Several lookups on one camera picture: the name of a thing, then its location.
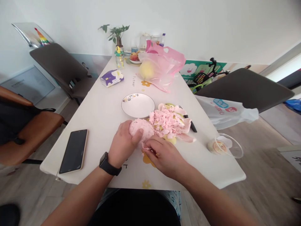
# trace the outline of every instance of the hand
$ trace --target hand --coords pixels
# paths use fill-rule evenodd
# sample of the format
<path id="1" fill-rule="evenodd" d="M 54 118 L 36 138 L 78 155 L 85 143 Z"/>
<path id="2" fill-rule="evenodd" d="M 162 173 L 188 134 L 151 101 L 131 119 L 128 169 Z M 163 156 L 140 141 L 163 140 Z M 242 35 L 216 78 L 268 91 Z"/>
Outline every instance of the hand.
<path id="1" fill-rule="evenodd" d="M 114 135 L 108 153 L 108 162 L 115 168 L 120 168 L 122 166 L 134 152 L 137 144 L 142 138 L 143 129 L 137 130 L 133 137 L 129 134 L 129 126 L 131 123 L 132 120 L 121 123 Z"/>
<path id="2" fill-rule="evenodd" d="M 179 181 L 184 168 L 190 166 L 176 147 L 162 138 L 152 136 L 145 146 L 153 149 L 143 151 L 165 176 Z"/>

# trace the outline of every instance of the white table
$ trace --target white table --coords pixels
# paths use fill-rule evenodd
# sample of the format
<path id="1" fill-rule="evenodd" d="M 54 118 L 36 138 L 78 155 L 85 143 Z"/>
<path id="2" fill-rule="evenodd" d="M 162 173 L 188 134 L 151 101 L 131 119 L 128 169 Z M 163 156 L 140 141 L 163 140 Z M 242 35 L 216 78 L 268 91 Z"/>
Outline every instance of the white table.
<path id="1" fill-rule="evenodd" d="M 115 57 L 108 62 L 101 76 L 113 69 L 116 69 Z M 131 93 L 144 93 L 154 100 L 156 109 L 160 103 L 173 103 L 181 105 L 187 111 L 198 131 L 194 133 L 190 130 L 189 135 L 197 140 L 194 143 L 185 143 L 177 139 L 176 147 L 184 159 L 208 180 L 218 188 L 223 188 L 246 178 L 234 158 L 228 155 L 214 155 L 207 150 L 207 142 L 218 132 L 179 73 L 175 75 L 170 86 L 171 93 L 168 94 L 153 85 L 143 86 L 142 79 L 136 75 L 137 72 L 137 66 L 125 64 L 122 71 L 124 81 L 109 88 L 103 86 L 100 79 L 95 82 L 42 162 L 41 171 L 53 174 L 67 183 L 79 184 L 98 166 L 103 153 L 109 150 L 119 124 L 128 119 L 133 120 L 121 109 L 123 98 Z M 89 130 L 83 168 L 79 171 L 59 174 L 70 133 L 82 129 Z M 151 164 L 145 164 L 141 150 L 135 150 L 125 164 L 126 166 L 122 167 L 119 176 L 113 178 L 109 187 L 185 190 L 182 185 L 164 176 Z"/>

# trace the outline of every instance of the plastic cup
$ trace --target plastic cup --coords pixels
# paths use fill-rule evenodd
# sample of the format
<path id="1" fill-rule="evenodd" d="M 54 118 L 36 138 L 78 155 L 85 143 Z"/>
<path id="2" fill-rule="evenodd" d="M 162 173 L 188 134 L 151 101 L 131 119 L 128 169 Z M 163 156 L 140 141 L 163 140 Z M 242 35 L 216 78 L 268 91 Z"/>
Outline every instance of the plastic cup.
<path id="1" fill-rule="evenodd" d="M 219 136 L 212 139 L 207 147 L 211 153 L 216 155 L 227 154 L 236 159 L 244 156 L 241 145 L 233 137 L 224 133 L 219 133 Z"/>

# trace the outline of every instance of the smartwatch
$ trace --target smartwatch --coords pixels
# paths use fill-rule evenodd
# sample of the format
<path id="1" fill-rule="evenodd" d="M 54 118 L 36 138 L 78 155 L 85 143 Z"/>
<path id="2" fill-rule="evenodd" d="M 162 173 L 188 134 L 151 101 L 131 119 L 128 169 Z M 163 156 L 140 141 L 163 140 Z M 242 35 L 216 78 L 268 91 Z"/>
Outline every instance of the smartwatch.
<path id="1" fill-rule="evenodd" d="M 118 176 L 118 174 L 122 170 L 122 167 L 120 167 L 119 169 L 115 168 L 108 162 L 108 153 L 107 152 L 105 152 L 104 155 L 101 157 L 101 159 L 99 161 L 99 168 L 103 169 L 104 171 L 106 171 L 108 174 L 110 174 L 112 176 Z"/>

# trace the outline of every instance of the pink plastic bag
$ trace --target pink plastic bag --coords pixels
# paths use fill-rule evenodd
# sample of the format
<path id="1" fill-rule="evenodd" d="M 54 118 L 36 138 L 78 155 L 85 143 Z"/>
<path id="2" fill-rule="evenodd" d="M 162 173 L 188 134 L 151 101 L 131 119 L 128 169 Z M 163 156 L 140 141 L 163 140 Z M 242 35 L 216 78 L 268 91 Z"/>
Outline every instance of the pink plastic bag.
<path id="1" fill-rule="evenodd" d="M 142 64 L 138 75 L 166 93 L 170 93 L 168 87 L 175 73 L 186 62 L 183 54 L 169 47 L 158 46 L 150 40 L 147 41 L 146 52 L 139 53 L 139 59 Z"/>

